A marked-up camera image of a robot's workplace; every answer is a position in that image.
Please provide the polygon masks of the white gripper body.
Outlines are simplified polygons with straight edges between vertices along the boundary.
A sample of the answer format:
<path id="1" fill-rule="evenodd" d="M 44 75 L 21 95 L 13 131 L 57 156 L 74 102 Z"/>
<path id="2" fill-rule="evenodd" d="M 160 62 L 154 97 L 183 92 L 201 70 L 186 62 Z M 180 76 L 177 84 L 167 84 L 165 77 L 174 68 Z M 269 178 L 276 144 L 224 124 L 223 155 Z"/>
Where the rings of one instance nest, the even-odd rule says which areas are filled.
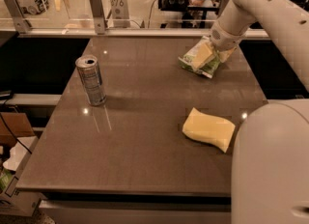
<path id="1" fill-rule="evenodd" d="M 216 20 L 211 27 L 210 40 L 218 51 L 226 51 L 236 47 L 245 32 L 244 27 Z"/>

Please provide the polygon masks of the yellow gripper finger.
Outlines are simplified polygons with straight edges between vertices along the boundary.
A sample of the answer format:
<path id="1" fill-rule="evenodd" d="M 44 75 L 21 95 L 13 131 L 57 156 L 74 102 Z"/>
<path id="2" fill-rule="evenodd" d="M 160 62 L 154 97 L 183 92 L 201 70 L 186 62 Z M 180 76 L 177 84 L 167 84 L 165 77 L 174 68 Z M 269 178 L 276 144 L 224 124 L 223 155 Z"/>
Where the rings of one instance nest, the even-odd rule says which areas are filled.
<path id="1" fill-rule="evenodd" d="M 196 54 L 191 61 L 191 65 L 194 69 L 201 68 L 214 57 L 212 47 L 207 42 L 198 44 L 195 51 Z"/>
<path id="2" fill-rule="evenodd" d="M 218 55 L 219 55 L 220 62 L 225 63 L 230 58 L 230 56 L 233 54 L 233 52 L 235 50 L 236 49 L 233 47 L 233 48 L 228 49 L 228 50 L 219 51 Z"/>

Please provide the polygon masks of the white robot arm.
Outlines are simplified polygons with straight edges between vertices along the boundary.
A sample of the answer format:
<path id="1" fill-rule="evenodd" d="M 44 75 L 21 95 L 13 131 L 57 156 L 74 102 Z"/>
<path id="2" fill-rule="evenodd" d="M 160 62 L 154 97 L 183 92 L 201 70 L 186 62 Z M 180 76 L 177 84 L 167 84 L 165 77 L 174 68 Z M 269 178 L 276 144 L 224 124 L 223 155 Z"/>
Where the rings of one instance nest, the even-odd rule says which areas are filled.
<path id="1" fill-rule="evenodd" d="M 210 39 L 220 51 L 259 22 L 309 88 L 309 13 L 290 0 L 229 0 Z M 309 224 L 309 100 L 275 100 L 239 128 L 232 161 L 231 224 Z"/>

